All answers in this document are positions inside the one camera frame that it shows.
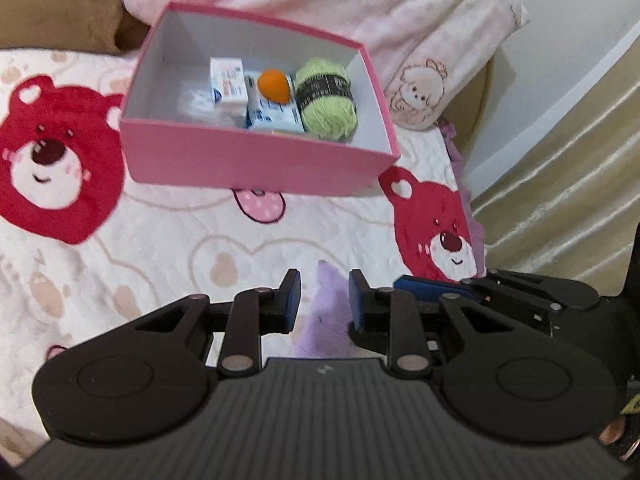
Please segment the purple plush toy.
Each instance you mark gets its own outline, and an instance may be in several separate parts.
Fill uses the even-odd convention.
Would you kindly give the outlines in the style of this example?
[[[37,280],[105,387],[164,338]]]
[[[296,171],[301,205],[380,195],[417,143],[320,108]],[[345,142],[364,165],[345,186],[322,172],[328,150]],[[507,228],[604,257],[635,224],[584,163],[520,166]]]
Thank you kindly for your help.
[[[348,328],[352,322],[348,281],[335,266],[320,260],[317,291],[295,344],[295,355],[303,359],[346,359],[356,353]]]

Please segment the blue white wet wipes pack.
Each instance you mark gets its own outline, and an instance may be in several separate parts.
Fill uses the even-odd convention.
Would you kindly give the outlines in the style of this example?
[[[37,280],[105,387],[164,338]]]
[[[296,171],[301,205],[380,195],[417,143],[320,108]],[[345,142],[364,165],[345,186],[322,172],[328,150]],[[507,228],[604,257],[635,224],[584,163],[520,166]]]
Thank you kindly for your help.
[[[294,98],[292,79],[288,76],[291,89],[291,101],[286,104],[273,103],[265,99],[257,88],[257,79],[261,72],[248,70],[245,80],[248,94],[246,128],[254,131],[279,131],[302,134],[305,132]]]

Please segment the beige curtain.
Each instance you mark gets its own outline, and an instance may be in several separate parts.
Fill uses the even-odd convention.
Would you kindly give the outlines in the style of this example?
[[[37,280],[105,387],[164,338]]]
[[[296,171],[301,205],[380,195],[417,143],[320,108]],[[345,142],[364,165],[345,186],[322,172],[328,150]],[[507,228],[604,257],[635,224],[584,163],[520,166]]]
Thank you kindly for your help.
[[[491,269],[624,284],[639,224],[639,47],[472,203]]]

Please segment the white red bear blanket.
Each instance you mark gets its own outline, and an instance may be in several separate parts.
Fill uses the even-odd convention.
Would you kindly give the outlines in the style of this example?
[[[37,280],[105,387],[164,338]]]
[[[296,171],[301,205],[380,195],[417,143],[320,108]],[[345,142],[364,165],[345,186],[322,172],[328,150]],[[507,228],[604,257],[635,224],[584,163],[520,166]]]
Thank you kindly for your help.
[[[80,244],[3,223],[2,457],[18,465],[46,442],[32,378],[47,359],[192,292],[229,300],[299,270],[295,330],[264,345],[267,356],[295,356],[320,260],[378,285],[405,273],[393,208],[377,186],[324,198],[127,181],[111,217]]]

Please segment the green yarn ball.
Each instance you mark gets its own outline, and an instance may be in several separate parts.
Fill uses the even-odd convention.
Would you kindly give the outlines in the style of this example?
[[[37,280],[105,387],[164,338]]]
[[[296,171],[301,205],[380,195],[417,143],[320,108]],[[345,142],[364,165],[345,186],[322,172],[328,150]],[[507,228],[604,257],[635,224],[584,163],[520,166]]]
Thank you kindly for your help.
[[[294,96],[305,130],[316,138],[343,141],[356,131],[352,81],[341,64],[311,58],[295,73]]]

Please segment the orange sponge egg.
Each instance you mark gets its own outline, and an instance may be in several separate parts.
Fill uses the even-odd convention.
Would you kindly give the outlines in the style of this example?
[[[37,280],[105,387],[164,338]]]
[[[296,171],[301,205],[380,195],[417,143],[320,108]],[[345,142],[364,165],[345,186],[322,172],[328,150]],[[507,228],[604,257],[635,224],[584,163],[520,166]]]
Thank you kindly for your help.
[[[260,94],[270,102],[286,105],[291,101],[288,76],[275,68],[265,70],[259,75],[257,88]]]

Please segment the pink cartoon pillow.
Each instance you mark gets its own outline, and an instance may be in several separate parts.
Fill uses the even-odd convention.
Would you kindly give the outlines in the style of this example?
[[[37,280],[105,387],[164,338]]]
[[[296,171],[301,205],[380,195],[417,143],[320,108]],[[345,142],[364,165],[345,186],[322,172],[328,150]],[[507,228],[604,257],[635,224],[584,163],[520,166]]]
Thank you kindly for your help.
[[[522,0],[122,0],[153,23],[171,1],[216,4],[324,29],[363,44],[393,122],[428,128],[528,22]]]

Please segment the pink cardboard storage box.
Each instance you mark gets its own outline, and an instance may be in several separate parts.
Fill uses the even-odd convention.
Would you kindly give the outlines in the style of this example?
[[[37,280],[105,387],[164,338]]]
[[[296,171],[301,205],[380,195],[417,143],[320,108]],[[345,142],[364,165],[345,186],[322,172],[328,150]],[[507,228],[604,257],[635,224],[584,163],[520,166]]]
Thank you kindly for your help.
[[[352,81],[358,127],[346,142],[185,122],[180,84],[209,81],[210,58],[249,70],[294,73],[311,58],[341,64]],[[344,196],[372,184],[399,157],[396,133],[363,44],[246,11],[174,1],[146,37],[119,122],[137,182]]]

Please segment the clear plastic packet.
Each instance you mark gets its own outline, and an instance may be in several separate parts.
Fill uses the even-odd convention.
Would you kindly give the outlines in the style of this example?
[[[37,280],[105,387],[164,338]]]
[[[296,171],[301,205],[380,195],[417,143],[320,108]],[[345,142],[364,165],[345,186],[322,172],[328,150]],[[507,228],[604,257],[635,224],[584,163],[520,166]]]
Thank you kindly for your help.
[[[180,84],[177,116],[185,122],[213,127],[234,126],[231,116],[216,107],[209,86],[198,80],[185,80]]]

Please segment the small white medicine box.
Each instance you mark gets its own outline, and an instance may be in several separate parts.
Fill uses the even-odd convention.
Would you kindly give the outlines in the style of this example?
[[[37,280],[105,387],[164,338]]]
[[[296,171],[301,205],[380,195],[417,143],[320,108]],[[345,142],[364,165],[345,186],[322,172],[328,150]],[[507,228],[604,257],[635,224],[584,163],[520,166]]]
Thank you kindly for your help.
[[[240,58],[210,58],[209,81],[217,110],[243,117],[248,104],[244,66]]]

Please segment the brown cushion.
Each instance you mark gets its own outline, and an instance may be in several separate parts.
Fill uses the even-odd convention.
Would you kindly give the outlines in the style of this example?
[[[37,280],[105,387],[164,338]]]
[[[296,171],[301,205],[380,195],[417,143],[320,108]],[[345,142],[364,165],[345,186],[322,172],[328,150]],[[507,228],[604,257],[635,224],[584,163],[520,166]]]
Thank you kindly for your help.
[[[118,55],[140,48],[150,26],[122,0],[1,0],[1,47]]]

